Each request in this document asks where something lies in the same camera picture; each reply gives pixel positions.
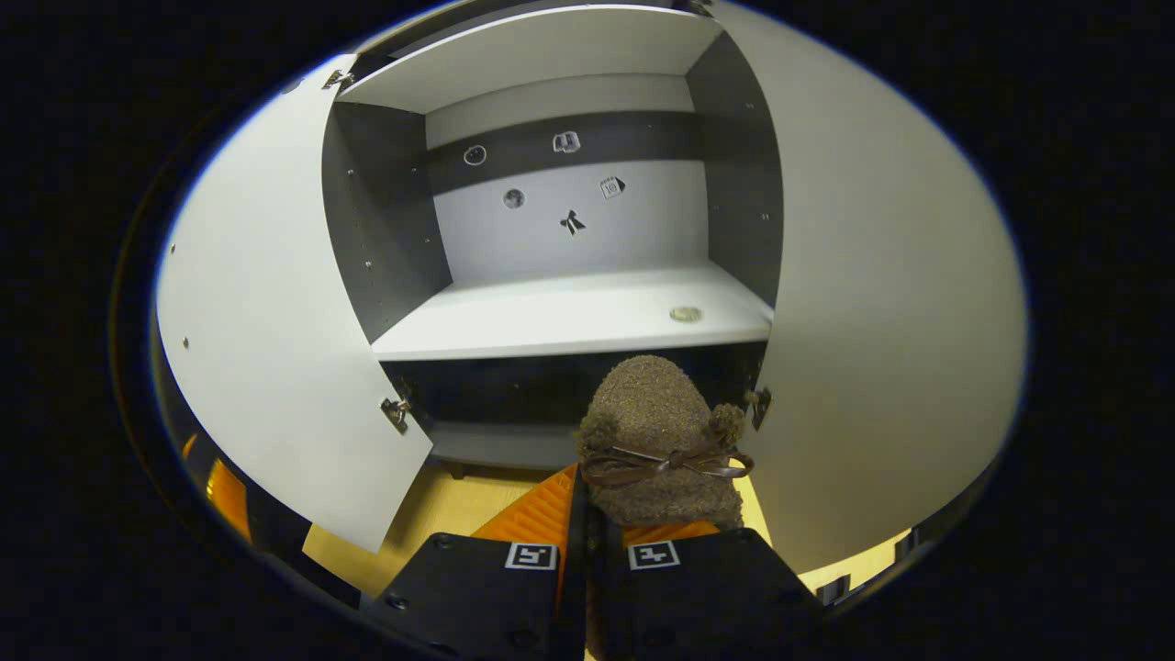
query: door hinge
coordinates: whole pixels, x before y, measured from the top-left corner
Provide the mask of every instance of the door hinge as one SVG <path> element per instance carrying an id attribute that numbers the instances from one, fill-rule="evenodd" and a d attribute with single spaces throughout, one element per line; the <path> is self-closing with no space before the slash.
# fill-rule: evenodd
<path id="1" fill-rule="evenodd" d="M 323 89 L 330 89 L 335 85 L 338 85 L 340 89 L 347 89 L 355 82 L 354 73 L 343 73 L 342 69 L 335 69 L 335 73 L 330 74 L 327 79 L 327 83 L 322 86 Z"/>
<path id="2" fill-rule="evenodd" d="M 396 429 L 401 434 L 408 433 L 408 412 L 411 411 L 412 406 L 408 404 L 408 400 L 403 402 L 391 402 L 384 399 L 380 403 L 380 409 L 383 414 L 388 417 L 391 426 Z"/>
<path id="3" fill-rule="evenodd" d="M 758 392 L 747 392 L 746 402 L 751 404 L 751 426 L 758 432 L 759 427 L 763 426 L 763 420 L 767 417 L 767 411 L 771 410 L 771 391 L 764 389 Z"/>

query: open cabinet door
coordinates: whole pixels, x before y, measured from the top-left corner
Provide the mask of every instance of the open cabinet door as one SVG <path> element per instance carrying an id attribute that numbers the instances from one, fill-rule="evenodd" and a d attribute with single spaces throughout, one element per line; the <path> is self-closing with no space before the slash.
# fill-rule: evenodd
<path id="1" fill-rule="evenodd" d="M 376 552 L 431 448 L 343 286 L 322 196 L 322 142 L 355 55 L 262 107 L 193 186 L 156 289 L 167 360 L 192 411 L 242 471 L 311 522 Z"/>
<path id="2" fill-rule="evenodd" d="M 784 178 L 776 317 L 741 447 L 799 573 L 918 525 L 992 463 L 1023 382 L 1012 238 L 934 123 L 865 69 L 738 5 L 714 18 L 756 70 Z"/>

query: brown ribbon bow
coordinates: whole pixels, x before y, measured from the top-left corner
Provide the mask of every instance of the brown ribbon bow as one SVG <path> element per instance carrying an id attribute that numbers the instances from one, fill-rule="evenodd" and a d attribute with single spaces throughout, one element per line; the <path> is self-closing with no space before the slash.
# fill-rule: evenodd
<path id="1" fill-rule="evenodd" d="M 658 457 L 645 451 L 619 445 L 612 446 L 611 450 L 617 454 L 598 454 L 585 460 L 579 466 L 579 474 L 583 475 L 584 483 L 597 487 L 616 487 L 647 480 L 671 468 L 689 468 L 703 475 L 733 480 L 734 478 L 743 478 L 754 468 L 754 461 L 750 457 L 713 447 L 696 451 L 693 454 L 673 451 L 669 457 Z M 728 459 L 739 460 L 743 464 L 743 468 L 725 466 L 725 461 Z M 617 464 L 631 466 L 632 468 L 612 471 L 610 473 L 600 472 L 604 467 Z"/>

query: dark gray back panel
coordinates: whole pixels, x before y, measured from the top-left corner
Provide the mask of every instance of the dark gray back panel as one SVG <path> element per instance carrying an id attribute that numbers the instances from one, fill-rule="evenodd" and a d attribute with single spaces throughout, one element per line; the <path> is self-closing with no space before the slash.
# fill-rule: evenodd
<path id="1" fill-rule="evenodd" d="M 425 151 L 424 115 L 362 103 L 330 110 L 322 144 L 327 225 L 369 343 L 452 283 Z"/>
<path id="2" fill-rule="evenodd" d="M 580 147 L 553 148 L 557 133 L 573 130 Z M 485 148 L 481 164 L 465 162 L 465 150 Z M 588 163 L 700 160 L 699 117 L 693 113 L 625 110 L 589 113 L 516 123 L 442 144 L 429 151 L 429 184 L 449 190 L 539 169 Z"/>
<path id="3" fill-rule="evenodd" d="M 784 249 L 784 187 L 767 101 L 725 32 L 685 81 L 701 115 L 710 258 L 774 305 Z"/>

